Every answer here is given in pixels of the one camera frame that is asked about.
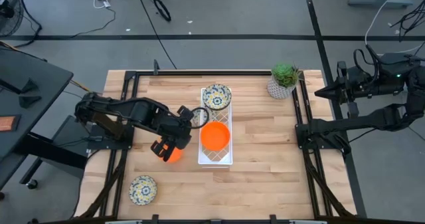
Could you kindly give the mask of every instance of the succulent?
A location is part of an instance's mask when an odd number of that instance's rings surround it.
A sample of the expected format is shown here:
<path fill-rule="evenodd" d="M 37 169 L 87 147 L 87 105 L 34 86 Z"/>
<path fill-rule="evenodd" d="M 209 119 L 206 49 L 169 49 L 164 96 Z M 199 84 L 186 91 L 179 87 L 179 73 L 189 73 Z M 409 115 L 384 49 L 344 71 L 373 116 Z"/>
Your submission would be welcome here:
<path fill-rule="evenodd" d="M 285 88 L 291 87 L 297 83 L 300 72 L 298 68 L 288 64 L 277 64 L 272 69 L 274 79 L 278 82 L 279 86 Z"/>

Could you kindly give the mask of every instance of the concrete floor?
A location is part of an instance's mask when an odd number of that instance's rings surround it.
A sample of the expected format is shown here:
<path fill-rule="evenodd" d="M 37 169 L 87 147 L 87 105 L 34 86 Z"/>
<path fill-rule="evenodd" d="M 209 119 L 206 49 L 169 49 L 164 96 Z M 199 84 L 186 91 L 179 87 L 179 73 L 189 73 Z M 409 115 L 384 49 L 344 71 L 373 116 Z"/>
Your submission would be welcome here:
<path fill-rule="evenodd" d="M 155 14 L 152 3 L 143 1 L 160 35 L 188 35 L 189 32 L 192 35 L 314 35 L 305 0 L 162 0 L 173 16 L 170 23 Z M 394 35 L 394 29 L 387 23 L 399 20 L 421 1 L 413 0 L 413 7 L 407 10 L 383 10 L 369 35 Z M 25 0 L 30 13 L 44 27 L 41 35 L 73 35 L 101 27 L 112 18 L 112 13 L 94 9 L 92 2 Z M 376 13 L 376 9 L 349 7 L 347 0 L 313 2 L 322 35 L 364 35 Z M 90 35 L 153 35 L 139 0 L 110 0 L 110 3 L 116 11 L 116 20 Z M 425 25 L 412 31 L 412 35 L 423 35 L 424 31 Z M 15 33 L 31 34 L 26 20 Z M 270 68 L 284 61 L 294 62 L 300 68 L 322 69 L 315 41 L 174 40 L 163 41 L 163 44 L 178 68 Z M 420 42 L 370 44 L 378 53 L 383 53 L 410 49 Z M 353 65 L 353 50 L 363 47 L 360 41 L 325 41 L 334 77 L 337 61 L 346 60 L 349 66 Z M 151 69 L 153 59 L 158 60 L 161 68 L 172 67 L 157 41 L 36 41 L 22 50 L 72 71 L 75 80 L 99 92 L 110 69 Z M 83 94 L 73 86 L 67 90 Z M 404 102 L 403 98 L 403 95 L 380 96 L 372 100 L 358 99 L 358 104 L 361 113 L 368 114 L 390 103 Z M 63 120 L 73 113 L 77 101 L 74 96 L 61 94 L 33 131 L 52 137 Z M 412 125 L 421 134 L 425 134 L 424 127 L 424 119 Z M 349 137 L 363 132 L 349 132 Z M 352 148 L 367 216 L 425 221 L 422 210 L 425 143 L 407 129 L 395 133 L 375 131 L 354 142 Z M 32 160 L 34 157 L 29 157 L 3 189 L 7 198 L 0 202 L 1 223 L 26 223 L 33 217 L 55 221 L 72 214 L 79 179 L 43 164 L 35 174 L 39 188 L 28 190 L 17 182 Z"/>

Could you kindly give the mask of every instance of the butcher block tabletop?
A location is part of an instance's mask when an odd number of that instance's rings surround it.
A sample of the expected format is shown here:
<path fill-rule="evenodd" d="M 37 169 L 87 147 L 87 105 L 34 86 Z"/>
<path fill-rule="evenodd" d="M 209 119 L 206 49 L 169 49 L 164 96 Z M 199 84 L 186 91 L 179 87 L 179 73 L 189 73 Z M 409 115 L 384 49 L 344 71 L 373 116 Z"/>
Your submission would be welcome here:
<path fill-rule="evenodd" d="M 103 96 L 120 99 L 125 70 L 110 70 Z M 329 101 L 314 95 L 324 87 L 320 70 L 305 70 L 305 83 L 314 118 L 332 120 Z M 158 136 L 135 129 L 133 148 L 127 157 L 118 219 L 313 219 L 303 155 L 294 126 L 292 97 L 273 99 L 267 92 L 269 76 L 141 76 L 137 97 L 167 105 L 174 113 L 181 105 L 196 108 L 201 88 L 225 84 L 232 91 L 233 164 L 226 169 L 206 169 L 198 164 L 199 130 L 183 157 L 174 164 L 160 160 L 150 146 Z M 130 81 L 128 97 L 131 94 Z M 304 122 L 305 110 L 301 102 Z M 321 150 L 329 188 L 351 213 L 355 206 L 341 153 Z M 104 186 L 109 150 L 101 150 L 87 163 L 76 215 L 87 210 Z M 140 175 L 157 183 L 157 196 L 146 206 L 129 198 L 131 181 Z M 115 187 L 111 189 L 107 214 L 111 213 Z M 323 198 L 316 185 L 321 214 Z"/>

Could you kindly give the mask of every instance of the black desk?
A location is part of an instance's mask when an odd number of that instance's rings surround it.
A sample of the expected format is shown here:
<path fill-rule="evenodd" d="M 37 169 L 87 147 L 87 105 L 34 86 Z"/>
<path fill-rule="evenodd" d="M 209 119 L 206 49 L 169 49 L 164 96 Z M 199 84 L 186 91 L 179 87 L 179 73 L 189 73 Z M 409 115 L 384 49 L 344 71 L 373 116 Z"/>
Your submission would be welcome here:
<path fill-rule="evenodd" d="M 37 90 L 29 91 L 22 96 L 37 95 L 42 98 L 30 108 L 24 109 L 19 106 L 18 94 L 8 90 L 0 92 L 0 115 L 21 115 L 14 132 L 0 132 L 0 189 L 7 183 L 28 154 L 84 169 L 87 155 L 56 147 L 53 140 L 31 132 L 31 129 L 68 85 L 73 74 L 23 53 L 0 49 L 0 72 L 1 68 L 6 66 L 14 66 L 16 72 L 28 74 L 29 78 L 37 84 Z M 31 169 L 30 172 L 33 173 L 37 167 Z"/>

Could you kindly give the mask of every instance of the orange bowl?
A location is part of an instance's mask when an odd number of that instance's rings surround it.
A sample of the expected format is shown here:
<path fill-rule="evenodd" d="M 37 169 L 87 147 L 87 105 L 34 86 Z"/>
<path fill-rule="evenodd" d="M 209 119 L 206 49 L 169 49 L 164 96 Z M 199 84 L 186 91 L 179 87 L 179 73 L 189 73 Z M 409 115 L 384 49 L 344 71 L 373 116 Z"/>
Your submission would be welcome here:
<path fill-rule="evenodd" d="M 168 148 L 167 144 L 164 144 L 164 149 L 166 150 L 167 148 Z M 174 148 L 174 150 L 171 153 L 171 156 L 168 159 L 167 163 L 172 164 L 172 163 L 179 161 L 182 155 L 183 155 L 183 150 L 180 150 L 178 148 Z"/>
<path fill-rule="evenodd" d="M 220 151 L 228 145 L 230 131 L 222 122 L 209 122 L 201 129 L 202 145 L 211 151 Z"/>

